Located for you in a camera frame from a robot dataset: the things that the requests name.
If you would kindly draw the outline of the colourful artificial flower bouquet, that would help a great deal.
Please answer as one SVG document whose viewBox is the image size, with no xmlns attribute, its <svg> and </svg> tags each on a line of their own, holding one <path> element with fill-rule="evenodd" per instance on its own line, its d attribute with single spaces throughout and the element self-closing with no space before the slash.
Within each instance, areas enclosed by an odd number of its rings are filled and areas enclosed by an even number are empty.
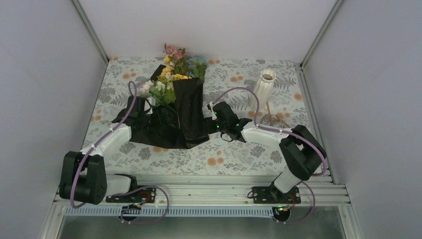
<svg viewBox="0 0 422 239">
<path fill-rule="evenodd" d="M 192 79 L 203 83 L 209 65 L 204 56 L 189 56 L 185 48 L 164 44 L 163 52 L 166 54 L 164 68 L 140 87 L 138 95 L 152 97 L 155 104 L 169 107 L 176 101 L 174 83 Z"/>
</svg>

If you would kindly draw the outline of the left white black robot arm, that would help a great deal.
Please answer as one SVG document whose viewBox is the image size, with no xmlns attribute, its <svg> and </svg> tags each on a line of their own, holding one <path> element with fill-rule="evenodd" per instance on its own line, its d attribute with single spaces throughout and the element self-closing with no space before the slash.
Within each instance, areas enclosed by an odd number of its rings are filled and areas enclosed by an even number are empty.
<svg viewBox="0 0 422 239">
<path fill-rule="evenodd" d="M 68 199 L 72 208 L 85 204 L 98 205 L 106 198 L 123 198 L 137 203 L 138 194 L 145 195 L 145 202 L 154 202 L 153 193 L 158 186 L 139 186 L 137 178 L 128 174 L 108 174 L 105 159 L 112 156 L 132 138 L 132 127 L 126 122 L 130 116 L 137 118 L 145 113 L 145 100 L 129 97 L 123 117 L 112 123 L 108 131 L 91 146 L 65 154 L 59 183 L 59 196 Z"/>
</svg>

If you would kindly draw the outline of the black wrapping paper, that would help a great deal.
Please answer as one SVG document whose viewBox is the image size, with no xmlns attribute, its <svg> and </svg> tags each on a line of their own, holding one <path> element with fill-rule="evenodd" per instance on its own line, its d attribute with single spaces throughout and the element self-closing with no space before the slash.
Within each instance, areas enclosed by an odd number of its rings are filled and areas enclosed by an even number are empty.
<svg viewBox="0 0 422 239">
<path fill-rule="evenodd" d="M 204 83 L 198 79 L 176 83 L 176 101 L 167 107 L 172 111 L 169 125 L 157 125 L 152 115 L 144 112 L 144 97 L 137 97 L 124 123 L 131 128 L 131 142 L 167 149 L 190 149 L 209 140 L 203 115 Z M 153 107 L 165 107 L 155 104 Z"/>
</svg>

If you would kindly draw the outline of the tan raffia ribbon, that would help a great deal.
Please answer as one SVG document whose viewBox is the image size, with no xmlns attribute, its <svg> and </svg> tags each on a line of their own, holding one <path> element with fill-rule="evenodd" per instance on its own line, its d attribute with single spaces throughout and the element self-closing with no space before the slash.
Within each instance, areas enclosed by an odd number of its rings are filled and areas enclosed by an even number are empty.
<svg viewBox="0 0 422 239">
<path fill-rule="evenodd" d="M 266 102 L 267 113 L 262 116 L 260 123 L 268 122 L 270 126 L 280 124 L 283 128 L 290 128 L 291 126 L 284 120 L 281 114 L 272 114 L 269 102 Z"/>
</svg>

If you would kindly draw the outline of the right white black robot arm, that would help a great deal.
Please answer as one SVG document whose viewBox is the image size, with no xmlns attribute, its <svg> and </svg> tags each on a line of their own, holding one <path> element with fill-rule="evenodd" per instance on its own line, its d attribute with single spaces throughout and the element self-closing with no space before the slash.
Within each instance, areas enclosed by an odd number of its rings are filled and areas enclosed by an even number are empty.
<svg viewBox="0 0 422 239">
<path fill-rule="evenodd" d="M 280 150 L 287 166 L 271 183 L 269 195 L 274 202 L 283 202 L 293 187 L 317 175 L 318 168 L 322 168 L 321 174 L 325 173 L 326 152 L 305 126 L 276 128 L 240 119 L 226 102 L 210 102 L 208 109 L 212 113 L 207 119 L 209 129 L 220 132 L 223 140 L 264 144 Z"/>
</svg>

